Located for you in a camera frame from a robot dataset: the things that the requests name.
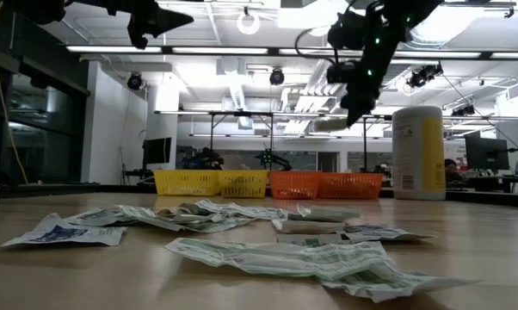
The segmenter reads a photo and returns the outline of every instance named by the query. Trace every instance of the cylindrical container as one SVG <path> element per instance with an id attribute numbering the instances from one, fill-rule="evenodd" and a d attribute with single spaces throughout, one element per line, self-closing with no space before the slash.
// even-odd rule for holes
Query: cylindrical container
<path id="1" fill-rule="evenodd" d="M 393 114 L 393 191 L 397 199 L 446 197 L 442 111 L 403 108 Z"/>

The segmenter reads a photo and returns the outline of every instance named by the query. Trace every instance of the yellow label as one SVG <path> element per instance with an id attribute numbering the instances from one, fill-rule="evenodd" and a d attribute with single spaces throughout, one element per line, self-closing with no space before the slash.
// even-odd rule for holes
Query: yellow label
<path id="1" fill-rule="evenodd" d="M 446 184 L 442 118 L 428 117 L 423 121 L 422 148 L 423 190 L 444 192 Z"/>

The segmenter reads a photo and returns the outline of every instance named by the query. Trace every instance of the yellow basket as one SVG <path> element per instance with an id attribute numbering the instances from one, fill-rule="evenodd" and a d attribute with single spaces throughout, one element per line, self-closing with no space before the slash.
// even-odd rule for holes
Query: yellow basket
<path id="1" fill-rule="evenodd" d="M 267 188 L 266 170 L 221 170 L 219 184 L 223 197 L 263 198 Z"/>
<path id="2" fill-rule="evenodd" d="M 155 170 L 158 195 L 217 195 L 219 176 L 215 170 Z"/>

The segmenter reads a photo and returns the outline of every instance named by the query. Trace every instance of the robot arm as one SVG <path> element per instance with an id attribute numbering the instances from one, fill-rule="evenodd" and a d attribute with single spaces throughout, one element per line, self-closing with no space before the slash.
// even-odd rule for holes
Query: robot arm
<path id="1" fill-rule="evenodd" d="M 28 19 L 45 25 L 60 22 L 64 18 L 65 7 L 72 3 L 88 4 L 104 8 L 108 14 L 115 16 L 117 11 L 131 14 L 127 26 L 131 43 L 145 49 L 148 40 L 145 34 L 157 38 L 160 34 L 194 21 L 190 15 L 161 9 L 154 0 L 5 0 L 15 12 L 25 15 Z"/>

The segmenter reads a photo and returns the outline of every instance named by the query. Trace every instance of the orange plastic basket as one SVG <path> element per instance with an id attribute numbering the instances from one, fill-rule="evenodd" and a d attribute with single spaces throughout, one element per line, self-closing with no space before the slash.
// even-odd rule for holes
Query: orange plastic basket
<path id="1" fill-rule="evenodd" d="M 382 182 L 383 174 L 324 172 L 318 198 L 378 199 Z"/>
<path id="2" fill-rule="evenodd" d="M 319 171 L 271 171 L 270 189 L 275 199 L 315 199 Z"/>

